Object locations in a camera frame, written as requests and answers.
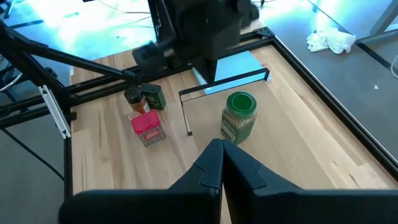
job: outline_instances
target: gray floor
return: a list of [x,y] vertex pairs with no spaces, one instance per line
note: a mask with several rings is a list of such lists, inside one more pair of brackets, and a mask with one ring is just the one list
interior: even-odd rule
[[[112,6],[125,11],[148,11],[145,0],[103,1],[112,2]],[[355,34],[369,29],[391,0],[367,0],[370,6],[344,0],[312,1]],[[78,15],[64,17],[76,12]],[[55,49],[95,59],[154,39],[150,19],[134,23],[147,16],[122,14],[98,1],[83,4],[81,0],[17,0],[11,17],[4,22],[14,26],[43,19],[41,24],[16,30]],[[386,68],[357,46],[353,46],[349,54],[335,55],[329,50],[311,53],[305,43],[307,36],[317,25],[333,22],[314,11],[307,1],[267,3],[261,19],[386,148],[396,147],[398,80],[392,78]],[[387,61],[398,54],[395,37],[366,44]],[[51,66],[59,80],[69,85],[68,65],[42,58],[39,62]],[[38,94],[31,83],[23,83],[12,90],[19,98]],[[0,95],[0,105],[6,103],[7,99]],[[63,142],[50,116],[8,130],[63,172]],[[56,223],[57,210],[63,200],[63,183],[3,132],[0,132],[0,142],[4,146],[0,150],[0,223]]]

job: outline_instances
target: wooden table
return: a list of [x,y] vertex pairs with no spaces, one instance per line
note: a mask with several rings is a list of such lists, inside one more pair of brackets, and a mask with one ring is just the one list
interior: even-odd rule
[[[306,189],[397,187],[368,150],[307,86],[272,46],[252,51],[272,81],[243,86],[258,100],[254,131],[240,146],[270,169]],[[131,51],[96,62],[116,68],[135,65]],[[99,74],[74,69],[71,83]],[[192,165],[209,139],[218,136],[221,92],[184,103],[193,136],[187,136],[178,92],[197,86],[192,71],[157,80],[167,106],[160,111],[167,138],[144,147],[133,133],[131,108],[117,93],[73,108],[73,193],[88,189],[166,189]],[[184,100],[202,96],[191,93]],[[198,110],[211,105],[215,118]],[[223,221],[229,222],[223,209]]]

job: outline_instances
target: green can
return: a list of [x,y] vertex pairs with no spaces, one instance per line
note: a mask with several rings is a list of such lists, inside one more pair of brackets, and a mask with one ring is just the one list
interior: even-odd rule
[[143,83],[140,86],[141,91],[145,95],[150,108],[162,110],[166,106],[166,100],[160,85]]
[[237,91],[229,95],[221,117],[221,134],[234,144],[247,139],[256,121],[257,102],[250,94]]

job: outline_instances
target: red jar lid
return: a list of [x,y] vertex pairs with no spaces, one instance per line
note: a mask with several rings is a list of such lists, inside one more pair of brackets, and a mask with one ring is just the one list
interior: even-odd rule
[[160,125],[160,119],[153,110],[131,120],[131,125],[136,134],[142,134]]

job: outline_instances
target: spice jar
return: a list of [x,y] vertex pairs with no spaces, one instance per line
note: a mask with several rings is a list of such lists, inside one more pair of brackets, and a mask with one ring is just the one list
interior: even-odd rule
[[133,111],[140,112],[141,114],[149,112],[148,102],[138,86],[132,86],[124,91],[124,97],[126,97]]
[[145,147],[166,138],[162,122],[155,111],[132,119],[131,126]]
[[166,106],[166,100],[160,85],[143,83],[140,86],[150,108],[162,110]]
[[221,134],[234,144],[249,137],[257,117],[257,102],[250,94],[237,91],[229,95],[221,117]]

